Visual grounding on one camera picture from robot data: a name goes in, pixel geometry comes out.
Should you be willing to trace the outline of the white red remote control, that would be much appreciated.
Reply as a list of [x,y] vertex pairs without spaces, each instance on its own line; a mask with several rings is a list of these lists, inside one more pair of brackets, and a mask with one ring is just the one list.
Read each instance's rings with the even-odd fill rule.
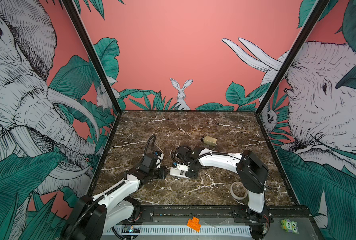
[[171,167],[170,171],[169,171],[169,174],[171,176],[173,176],[173,177],[188,179],[189,177],[186,176],[187,171],[188,171],[187,167],[185,167],[185,168],[174,168],[174,167]]

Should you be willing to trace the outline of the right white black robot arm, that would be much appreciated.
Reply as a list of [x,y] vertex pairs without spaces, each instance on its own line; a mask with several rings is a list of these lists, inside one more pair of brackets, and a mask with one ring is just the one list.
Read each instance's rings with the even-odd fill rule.
[[179,146],[170,155],[173,160],[169,174],[174,177],[195,179],[199,170],[214,167],[236,173],[240,182],[248,192],[248,208],[244,215],[250,225],[251,236],[254,240],[262,240],[270,228],[270,214],[265,203],[266,181],[268,167],[252,152],[222,153],[203,147],[191,149]]

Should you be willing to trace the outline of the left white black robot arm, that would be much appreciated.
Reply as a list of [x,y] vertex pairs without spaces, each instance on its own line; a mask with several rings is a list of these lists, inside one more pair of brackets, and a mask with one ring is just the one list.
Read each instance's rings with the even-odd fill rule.
[[146,144],[141,162],[124,173],[123,179],[106,191],[81,197],[72,210],[60,235],[62,240],[99,240],[116,224],[137,221],[140,203],[130,195],[153,180],[163,180],[167,168],[161,165],[163,154],[154,149],[156,135]]

